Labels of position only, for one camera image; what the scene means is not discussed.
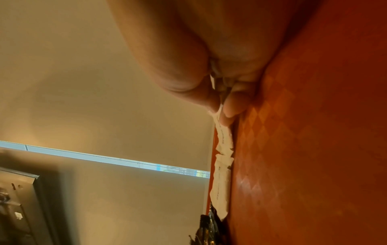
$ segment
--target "torn paper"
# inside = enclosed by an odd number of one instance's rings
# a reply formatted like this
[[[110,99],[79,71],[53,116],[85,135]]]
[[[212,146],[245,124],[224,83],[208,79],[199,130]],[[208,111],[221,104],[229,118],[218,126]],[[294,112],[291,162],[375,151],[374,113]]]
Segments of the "torn paper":
[[[216,150],[219,154],[216,155],[214,182],[210,192],[212,205],[217,211],[221,220],[226,218],[229,212],[230,201],[230,187],[231,187],[231,165],[234,159],[233,154],[233,137],[229,127],[220,124],[219,117],[223,105],[220,106],[219,111],[212,115],[218,132],[219,143]]]

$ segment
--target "diamond pattern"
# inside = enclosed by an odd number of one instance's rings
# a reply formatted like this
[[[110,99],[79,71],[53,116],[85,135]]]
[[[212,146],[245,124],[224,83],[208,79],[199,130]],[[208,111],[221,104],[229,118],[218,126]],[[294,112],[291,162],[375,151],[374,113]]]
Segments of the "diamond pattern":
[[[323,0],[267,67],[234,131],[234,245],[387,244],[385,9]]]

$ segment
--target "red surface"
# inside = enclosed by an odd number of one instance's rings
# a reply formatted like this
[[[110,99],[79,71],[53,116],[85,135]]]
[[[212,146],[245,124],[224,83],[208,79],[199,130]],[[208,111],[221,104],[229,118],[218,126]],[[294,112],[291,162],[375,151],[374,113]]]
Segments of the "red surface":
[[[387,1],[326,0],[235,131],[231,240],[387,244]]]

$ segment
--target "red patterned surface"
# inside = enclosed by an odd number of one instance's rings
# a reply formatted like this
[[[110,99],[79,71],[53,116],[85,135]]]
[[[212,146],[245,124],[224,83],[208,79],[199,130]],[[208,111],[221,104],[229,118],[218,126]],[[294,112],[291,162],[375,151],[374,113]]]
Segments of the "red patterned surface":
[[[387,1],[326,0],[236,129],[240,244],[387,244]]]

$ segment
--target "hand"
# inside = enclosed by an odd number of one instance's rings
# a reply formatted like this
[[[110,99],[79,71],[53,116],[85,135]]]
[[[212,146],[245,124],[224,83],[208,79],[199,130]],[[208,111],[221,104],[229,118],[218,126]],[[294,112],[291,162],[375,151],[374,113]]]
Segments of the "hand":
[[[230,125],[251,103],[297,0],[108,0],[129,48],[161,88]],[[216,90],[210,74],[217,78]]]

